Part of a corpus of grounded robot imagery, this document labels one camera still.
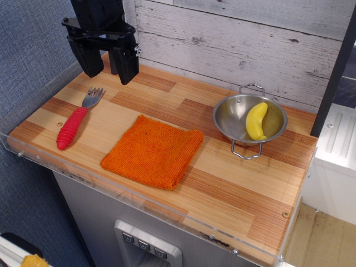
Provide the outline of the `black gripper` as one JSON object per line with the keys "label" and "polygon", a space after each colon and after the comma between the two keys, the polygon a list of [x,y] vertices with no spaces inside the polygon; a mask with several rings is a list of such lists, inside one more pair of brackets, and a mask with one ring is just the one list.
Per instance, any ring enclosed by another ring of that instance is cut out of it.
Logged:
{"label": "black gripper", "polygon": [[108,51],[111,73],[122,85],[139,73],[139,44],[135,28],[124,20],[123,1],[71,1],[73,18],[65,17],[68,42],[84,73],[90,78],[104,68],[100,50]]}

